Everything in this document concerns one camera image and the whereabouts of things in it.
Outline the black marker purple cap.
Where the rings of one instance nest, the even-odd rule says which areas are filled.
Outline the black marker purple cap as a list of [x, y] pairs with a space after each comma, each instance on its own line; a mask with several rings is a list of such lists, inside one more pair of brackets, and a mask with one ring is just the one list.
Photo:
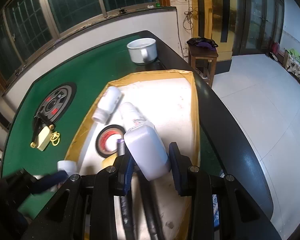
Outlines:
[[121, 165], [118, 171], [117, 189], [120, 192], [120, 207], [122, 224], [126, 239], [135, 239], [133, 222], [133, 200], [131, 181], [134, 172], [134, 160], [127, 149], [124, 139], [117, 141], [118, 157], [121, 157]]

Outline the white bottle red label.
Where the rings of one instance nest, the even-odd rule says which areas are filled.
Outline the white bottle red label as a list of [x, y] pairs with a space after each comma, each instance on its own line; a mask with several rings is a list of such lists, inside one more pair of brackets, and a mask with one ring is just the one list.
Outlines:
[[92, 120], [98, 124], [107, 124], [123, 99], [123, 93], [115, 86], [110, 86], [100, 98]]

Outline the white ceramic mug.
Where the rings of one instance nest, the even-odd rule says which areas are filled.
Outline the white ceramic mug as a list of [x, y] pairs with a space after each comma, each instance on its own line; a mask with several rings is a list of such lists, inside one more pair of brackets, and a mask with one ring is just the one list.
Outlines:
[[127, 49], [132, 62], [148, 64], [158, 57], [156, 40], [153, 38], [140, 38], [127, 44]]

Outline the sofa with blanket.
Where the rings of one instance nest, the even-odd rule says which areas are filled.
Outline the sofa with blanket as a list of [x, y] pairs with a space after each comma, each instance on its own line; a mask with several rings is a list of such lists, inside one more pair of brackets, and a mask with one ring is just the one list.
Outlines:
[[300, 81], [300, 54], [295, 49], [285, 49], [283, 66]]

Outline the small white bottle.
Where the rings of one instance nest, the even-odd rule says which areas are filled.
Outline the small white bottle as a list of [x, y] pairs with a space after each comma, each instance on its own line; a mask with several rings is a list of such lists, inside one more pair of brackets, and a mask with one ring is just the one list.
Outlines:
[[57, 170], [65, 171], [68, 177], [77, 174], [77, 164], [75, 161], [60, 160], [57, 162]]

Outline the white power adapter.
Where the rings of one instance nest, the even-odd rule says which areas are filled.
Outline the white power adapter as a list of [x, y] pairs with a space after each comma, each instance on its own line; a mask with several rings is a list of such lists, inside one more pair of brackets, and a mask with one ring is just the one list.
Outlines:
[[151, 122], [146, 121], [129, 129], [124, 135], [124, 141], [148, 181], [158, 179], [170, 172], [171, 163], [168, 153]]

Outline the purple black bag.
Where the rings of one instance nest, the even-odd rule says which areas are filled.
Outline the purple black bag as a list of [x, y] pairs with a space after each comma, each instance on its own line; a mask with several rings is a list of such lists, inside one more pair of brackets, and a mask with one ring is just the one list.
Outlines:
[[206, 48], [211, 51], [216, 51], [216, 48], [218, 47], [218, 44], [214, 40], [204, 37], [193, 37], [187, 41], [187, 44], [190, 46]]

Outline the wooden stool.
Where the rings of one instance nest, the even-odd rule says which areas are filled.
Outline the wooden stool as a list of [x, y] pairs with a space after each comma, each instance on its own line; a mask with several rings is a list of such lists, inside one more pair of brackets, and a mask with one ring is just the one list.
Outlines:
[[212, 87], [213, 80], [216, 72], [216, 63], [218, 58], [217, 50], [211, 50], [209, 48], [198, 47], [194, 45], [188, 45], [189, 47], [189, 65], [195, 69], [196, 61], [206, 61], [207, 67], [203, 70], [203, 79]]

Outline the black gold pen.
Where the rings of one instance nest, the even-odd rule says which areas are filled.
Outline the black gold pen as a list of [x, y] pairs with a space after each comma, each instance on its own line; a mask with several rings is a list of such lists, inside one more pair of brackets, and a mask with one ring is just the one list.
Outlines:
[[39, 112], [34, 116], [33, 119], [33, 135], [31, 143], [36, 144], [39, 132], [43, 125], [47, 126], [50, 130], [55, 128], [55, 124], [47, 116]]

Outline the cream yellow box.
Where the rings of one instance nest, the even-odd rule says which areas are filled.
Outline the cream yellow box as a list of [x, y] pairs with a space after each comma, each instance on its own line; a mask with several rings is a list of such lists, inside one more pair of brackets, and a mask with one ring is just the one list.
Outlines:
[[36, 144], [30, 143], [30, 147], [36, 148], [40, 151], [45, 150], [50, 142], [52, 131], [53, 130], [50, 130], [47, 126], [44, 126], [39, 132]]

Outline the yellow round jar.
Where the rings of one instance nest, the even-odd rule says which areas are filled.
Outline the yellow round jar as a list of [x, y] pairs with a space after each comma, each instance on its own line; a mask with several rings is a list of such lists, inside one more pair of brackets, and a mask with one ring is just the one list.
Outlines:
[[104, 159], [101, 163], [102, 169], [107, 168], [109, 166], [113, 166], [117, 156], [118, 156], [118, 154], [114, 153], [114, 154], [110, 155], [109, 157], [107, 157], [106, 159]]

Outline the round table control panel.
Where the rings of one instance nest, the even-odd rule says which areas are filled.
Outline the round table control panel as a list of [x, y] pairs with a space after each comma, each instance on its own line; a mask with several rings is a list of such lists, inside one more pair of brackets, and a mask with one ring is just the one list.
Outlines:
[[55, 124], [66, 110], [70, 107], [77, 86], [73, 82], [63, 83], [54, 88], [44, 100], [40, 103], [33, 117], [33, 126], [38, 118], [38, 114], [46, 116], [53, 124]]

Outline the yellow-edged white tray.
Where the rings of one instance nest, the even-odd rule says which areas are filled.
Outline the yellow-edged white tray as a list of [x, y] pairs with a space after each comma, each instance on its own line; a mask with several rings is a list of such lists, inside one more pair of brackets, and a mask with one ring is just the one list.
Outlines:
[[200, 124], [194, 74], [186, 70], [154, 70], [126, 75], [106, 84], [91, 105], [65, 155], [81, 174], [92, 174], [114, 163], [117, 154], [102, 157], [95, 146], [102, 129], [125, 129], [128, 150], [153, 187], [166, 239], [185, 239], [190, 197], [174, 187], [170, 143], [178, 145], [193, 165], [200, 162]]

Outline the black tape roll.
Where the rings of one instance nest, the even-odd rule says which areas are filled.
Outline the black tape roll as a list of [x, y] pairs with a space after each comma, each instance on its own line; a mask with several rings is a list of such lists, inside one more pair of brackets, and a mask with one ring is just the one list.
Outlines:
[[117, 153], [117, 141], [123, 139], [126, 130], [119, 125], [108, 125], [102, 129], [95, 141], [97, 153], [107, 158]]

